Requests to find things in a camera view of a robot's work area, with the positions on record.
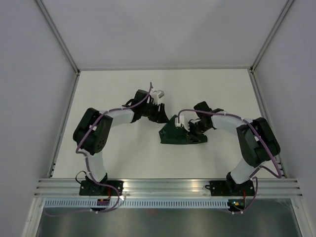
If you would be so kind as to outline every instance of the white wall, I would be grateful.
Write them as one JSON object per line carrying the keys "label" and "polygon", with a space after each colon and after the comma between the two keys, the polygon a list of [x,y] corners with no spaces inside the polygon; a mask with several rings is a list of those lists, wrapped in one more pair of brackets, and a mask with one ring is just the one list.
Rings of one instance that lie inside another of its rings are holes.
{"label": "white wall", "polygon": [[316,1],[298,0],[256,74],[288,173],[316,224]]}
{"label": "white wall", "polygon": [[43,0],[85,69],[250,66],[286,0]]}
{"label": "white wall", "polygon": [[21,235],[74,72],[31,0],[0,3],[0,230]]}

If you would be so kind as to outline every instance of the vent grille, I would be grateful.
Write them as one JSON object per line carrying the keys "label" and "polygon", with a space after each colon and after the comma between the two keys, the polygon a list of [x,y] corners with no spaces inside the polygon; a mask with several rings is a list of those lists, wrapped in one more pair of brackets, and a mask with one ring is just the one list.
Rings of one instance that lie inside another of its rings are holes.
{"label": "vent grille", "polygon": [[[112,198],[109,207],[115,205],[116,199]],[[126,199],[120,201],[120,208],[192,208],[207,209],[228,208],[228,199]],[[47,198],[45,207],[92,207],[100,208],[96,198]]]}

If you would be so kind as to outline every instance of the white table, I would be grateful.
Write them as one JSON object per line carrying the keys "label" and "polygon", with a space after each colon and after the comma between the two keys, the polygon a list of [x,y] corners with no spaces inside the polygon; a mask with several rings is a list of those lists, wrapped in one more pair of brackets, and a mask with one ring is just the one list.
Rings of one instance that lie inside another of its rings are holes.
{"label": "white table", "polygon": [[[148,90],[149,82],[164,91],[163,103],[169,118],[201,101],[212,109],[222,108],[244,118],[260,116],[246,69],[81,72],[53,177],[73,178],[86,170],[83,156],[75,154],[72,136],[87,108],[120,107],[134,98],[138,89]],[[197,118],[195,113],[185,115]],[[158,134],[162,127],[147,118],[113,127],[103,149],[109,177],[225,178],[241,159],[237,137],[227,132],[207,131],[205,144],[164,145]],[[271,161],[266,165],[273,169]],[[264,170],[257,176],[272,177]]]}

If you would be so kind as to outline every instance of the gray floor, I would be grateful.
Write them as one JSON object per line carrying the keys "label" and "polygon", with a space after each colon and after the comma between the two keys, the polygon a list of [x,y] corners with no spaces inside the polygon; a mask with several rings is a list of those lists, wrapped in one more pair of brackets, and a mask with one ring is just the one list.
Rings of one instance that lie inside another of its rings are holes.
{"label": "gray floor", "polygon": [[[49,214],[73,209],[47,209]],[[117,209],[51,218],[43,215],[39,237],[300,237],[285,201],[256,200],[243,215],[215,209]]]}

